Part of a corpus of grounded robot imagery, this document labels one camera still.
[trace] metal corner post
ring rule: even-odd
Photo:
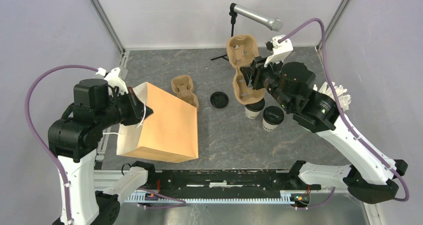
[[[125,53],[125,47],[123,46],[122,42],[120,41],[118,35],[116,34],[116,31],[113,29],[112,24],[109,21],[109,18],[106,15],[106,12],[104,11],[103,7],[100,4],[99,0],[90,0],[95,11],[97,12],[98,16],[101,19],[101,22],[103,22],[104,27],[106,27],[107,31],[109,32],[110,36],[112,37],[113,42],[115,43],[118,50],[123,55]]]
[[[338,8],[335,11],[335,14],[333,15],[331,21],[328,24],[328,27],[326,28],[326,40],[331,35],[333,29],[335,28],[336,24],[338,23],[339,19],[341,18],[342,14],[344,13],[345,9],[347,8],[350,0],[341,0],[341,3],[339,4]],[[316,46],[317,51],[320,51],[322,49],[322,40],[319,41],[319,43]]]

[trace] black cup lid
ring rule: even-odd
[[[261,111],[264,108],[264,105],[265,105],[264,99],[261,99],[257,103],[247,104],[246,105],[246,108],[249,111],[258,112],[258,111]]]
[[[224,108],[229,103],[229,98],[223,92],[215,92],[210,96],[210,103],[214,108]]]
[[[263,112],[263,119],[271,125],[281,124],[284,116],[282,109],[277,106],[269,106]]]

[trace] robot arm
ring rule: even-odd
[[[273,55],[256,57],[249,67],[241,68],[247,85],[252,89],[265,88],[287,114],[293,114],[299,125],[327,140],[352,163],[323,166],[297,161],[293,166],[295,171],[291,171],[306,184],[348,189],[353,196],[369,204],[393,199],[399,188],[392,181],[394,174],[358,139],[364,139],[401,176],[407,170],[407,163],[382,154],[357,129],[359,138],[354,138],[341,120],[335,101],[312,89],[315,74],[303,63],[282,63],[292,51],[290,40],[278,42],[282,37],[284,35],[276,36],[266,44]]]
[[[94,162],[103,130],[119,123],[136,125],[144,114],[147,118],[153,113],[119,78],[120,68],[109,73],[100,68],[97,74],[105,78],[85,79],[75,85],[74,103],[48,130],[50,150],[58,157],[69,179],[66,185],[61,180],[63,210],[54,225],[111,225],[123,201],[147,181],[148,171],[142,163],[138,163],[105,191],[94,190]],[[69,188],[71,194],[73,220],[69,222],[66,217],[65,187]]]

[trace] gray stone floor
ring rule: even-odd
[[[291,115],[274,131],[261,127],[261,114],[247,119],[244,106],[235,99],[232,88],[234,69],[224,59],[210,61],[225,54],[225,49],[143,50],[131,51],[127,63],[127,86],[150,82],[172,93],[171,80],[188,74],[194,81],[194,93],[200,103],[198,114],[199,158],[183,163],[154,163],[157,169],[241,169],[290,168],[296,160],[322,165],[344,165],[349,162],[328,142],[304,130]],[[260,49],[265,57],[268,52]],[[297,47],[285,62],[303,62],[316,73],[318,87],[325,81],[320,60],[314,48]],[[210,104],[210,95],[223,91],[229,104],[216,109]],[[277,105],[270,95],[266,106]],[[102,169],[120,169],[136,158],[116,155],[116,135],[110,135]]]

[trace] microphone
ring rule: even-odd
[[[241,14],[255,22],[263,24],[272,31],[280,31],[283,26],[283,23],[278,18],[261,15],[235,3],[230,4],[230,11]]]

